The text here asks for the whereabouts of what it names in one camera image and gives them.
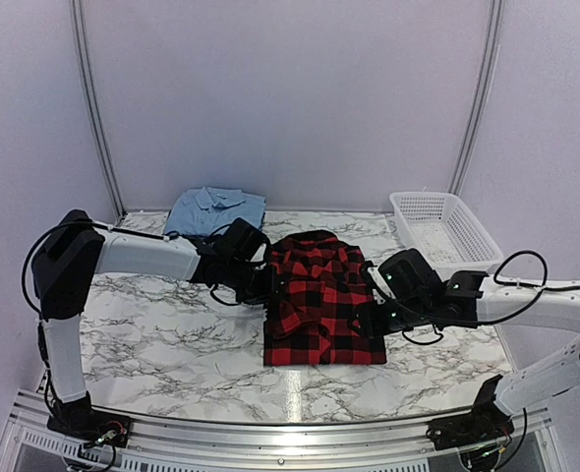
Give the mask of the white plastic basket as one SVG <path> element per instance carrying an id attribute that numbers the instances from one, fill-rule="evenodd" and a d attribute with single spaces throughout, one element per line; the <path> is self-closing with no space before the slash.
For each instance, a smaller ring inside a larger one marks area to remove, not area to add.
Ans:
<path id="1" fill-rule="evenodd" d="M 475 214 L 457 196 L 440 192 L 394 192 L 392 224 L 401 243 L 417 249 L 448 279 L 458 270 L 491 273 L 504 255 Z"/>

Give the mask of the red black plaid shirt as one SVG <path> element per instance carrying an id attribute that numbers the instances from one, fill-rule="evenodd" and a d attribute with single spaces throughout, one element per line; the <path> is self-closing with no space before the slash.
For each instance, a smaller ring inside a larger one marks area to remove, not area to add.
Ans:
<path id="1" fill-rule="evenodd" d="M 282 238 L 265 256 L 274 282 L 263 324 L 266 367 L 386 363 L 384 339 L 351 328 L 375 303 L 360 247 L 314 230 Z"/>

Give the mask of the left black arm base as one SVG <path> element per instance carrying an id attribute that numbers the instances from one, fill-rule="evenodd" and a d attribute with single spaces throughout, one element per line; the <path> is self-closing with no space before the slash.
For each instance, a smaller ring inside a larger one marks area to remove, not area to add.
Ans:
<path id="1" fill-rule="evenodd" d="M 50 402 L 47 428 L 68 437 L 83 440 L 90 446 L 101 443 L 125 447 L 128 443 L 132 419 L 129 416 L 95 409 L 90 394 L 63 402 Z"/>

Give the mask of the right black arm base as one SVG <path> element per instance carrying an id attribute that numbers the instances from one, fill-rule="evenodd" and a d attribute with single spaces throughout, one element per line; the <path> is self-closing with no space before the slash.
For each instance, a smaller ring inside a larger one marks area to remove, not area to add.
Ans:
<path id="1" fill-rule="evenodd" d="M 428 423 L 426 438 L 436 450 L 487 442 L 514 432 L 511 414 L 503 413 L 493 403 L 501 379 L 497 375 L 483 382 L 469 412 L 435 418 Z"/>

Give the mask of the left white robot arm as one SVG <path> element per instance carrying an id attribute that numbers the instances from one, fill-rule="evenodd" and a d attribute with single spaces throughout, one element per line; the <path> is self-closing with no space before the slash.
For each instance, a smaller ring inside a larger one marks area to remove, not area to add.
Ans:
<path id="1" fill-rule="evenodd" d="M 143 233 L 94 221 L 79 209 L 47 230 L 29 250 L 24 294 L 39 317 L 44 363 L 60 419 L 80 438 L 99 429 L 99 416 L 81 400 L 87 396 L 82 366 L 80 319 L 98 274 L 160 276 L 208 289 L 233 291 L 238 305 L 259 305 L 274 289 L 274 271 L 265 260 L 268 238 L 242 218 L 219 233 L 184 236 Z"/>

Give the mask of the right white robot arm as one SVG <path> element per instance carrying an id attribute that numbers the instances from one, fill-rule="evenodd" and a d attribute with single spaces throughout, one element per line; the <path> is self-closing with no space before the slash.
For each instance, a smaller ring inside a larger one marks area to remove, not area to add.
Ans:
<path id="1" fill-rule="evenodd" d="M 575 338 L 544 359 L 483 383 L 462 423 L 473 441 L 485 439 L 501 417 L 580 385 L 580 281 L 501 280 L 483 270 L 461 269 L 443 280 L 416 249 L 379 266 L 367 263 L 363 279 L 376 300 L 359 308 L 349 327 L 365 338 L 407 333 L 418 326 L 479 328 L 522 325 L 572 331 Z"/>

